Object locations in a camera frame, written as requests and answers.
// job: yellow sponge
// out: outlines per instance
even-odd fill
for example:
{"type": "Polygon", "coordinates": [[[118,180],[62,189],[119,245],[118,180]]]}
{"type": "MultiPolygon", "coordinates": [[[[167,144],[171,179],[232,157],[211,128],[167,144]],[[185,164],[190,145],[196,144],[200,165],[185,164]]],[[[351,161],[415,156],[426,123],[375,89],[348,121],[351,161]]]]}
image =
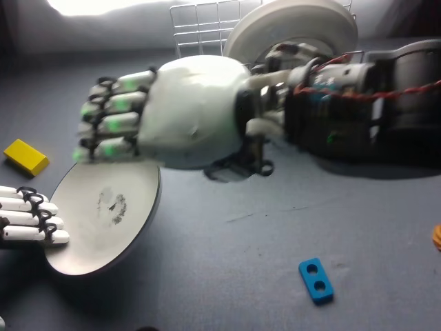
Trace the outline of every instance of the yellow sponge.
{"type": "Polygon", "coordinates": [[[49,159],[44,154],[20,139],[14,141],[3,153],[33,176],[37,176],[49,164],[49,159]]]}

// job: orange object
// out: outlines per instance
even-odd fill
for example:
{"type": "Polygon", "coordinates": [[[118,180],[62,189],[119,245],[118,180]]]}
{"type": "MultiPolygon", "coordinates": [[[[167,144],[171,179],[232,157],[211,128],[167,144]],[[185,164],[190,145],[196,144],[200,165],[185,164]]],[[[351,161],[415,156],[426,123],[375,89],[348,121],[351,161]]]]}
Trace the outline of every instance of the orange object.
{"type": "Polygon", "coordinates": [[[437,225],[433,229],[432,239],[433,239],[433,243],[435,244],[436,248],[438,250],[441,250],[441,224],[437,225]]]}

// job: wall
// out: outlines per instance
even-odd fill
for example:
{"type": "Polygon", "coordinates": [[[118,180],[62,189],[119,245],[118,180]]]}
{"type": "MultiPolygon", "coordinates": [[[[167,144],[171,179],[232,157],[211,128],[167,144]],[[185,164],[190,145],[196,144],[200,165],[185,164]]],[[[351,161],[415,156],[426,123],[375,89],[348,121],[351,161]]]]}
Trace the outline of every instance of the wall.
{"type": "MultiPolygon", "coordinates": [[[[15,43],[25,54],[171,48],[174,42],[169,8],[183,3],[158,1],[100,16],[64,17],[46,0],[3,1],[15,43]]],[[[419,3],[420,0],[353,0],[352,12],[357,14],[360,38],[387,37],[419,3]]]]}

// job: red wire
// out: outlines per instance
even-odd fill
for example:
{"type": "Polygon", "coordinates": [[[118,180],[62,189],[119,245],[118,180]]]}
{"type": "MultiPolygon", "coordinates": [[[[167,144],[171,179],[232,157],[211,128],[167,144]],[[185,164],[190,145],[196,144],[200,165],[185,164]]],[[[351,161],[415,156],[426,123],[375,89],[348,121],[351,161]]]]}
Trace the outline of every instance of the red wire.
{"type": "MultiPolygon", "coordinates": [[[[351,57],[348,54],[344,54],[341,57],[336,57],[335,59],[332,59],[321,66],[318,66],[313,69],[314,72],[317,72],[324,67],[328,66],[329,64],[335,64],[335,63],[346,63],[351,59],[351,57]]],[[[436,81],[435,83],[430,83],[424,86],[420,86],[417,88],[407,88],[406,90],[399,92],[399,91],[393,91],[393,92],[377,92],[374,94],[363,94],[363,93],[357,93],[357,92],[345,92],[343,94],[340,94],[338,92],[334,92],[333,90],[330,90],[329,88],[309,88],[309,87],[303,87],[302,84],[299,84],[294,89],[294,94],[301,94],[301,93],[321,93],[325,95],[330,95],[332,97],[338,97],[341,99],[352,99],[356,101],[375,101],[377,99],[397,99],[401,97],[404,94],[415,94],[415,93],[426,93],[433,91],[435,89],[441,88],[441,80],[436,81]]]]}

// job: bright light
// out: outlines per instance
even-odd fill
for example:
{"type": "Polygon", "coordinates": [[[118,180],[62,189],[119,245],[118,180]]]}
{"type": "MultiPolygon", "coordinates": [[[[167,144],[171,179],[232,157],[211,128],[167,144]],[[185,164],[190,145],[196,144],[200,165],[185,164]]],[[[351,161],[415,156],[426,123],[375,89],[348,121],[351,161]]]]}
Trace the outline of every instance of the bright light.
{"type": "Polygon", "coordinates": [[[47,0],[58,12],[65,16],[102,15],[112,10],[131,7],[154,0],[47,0]]]}

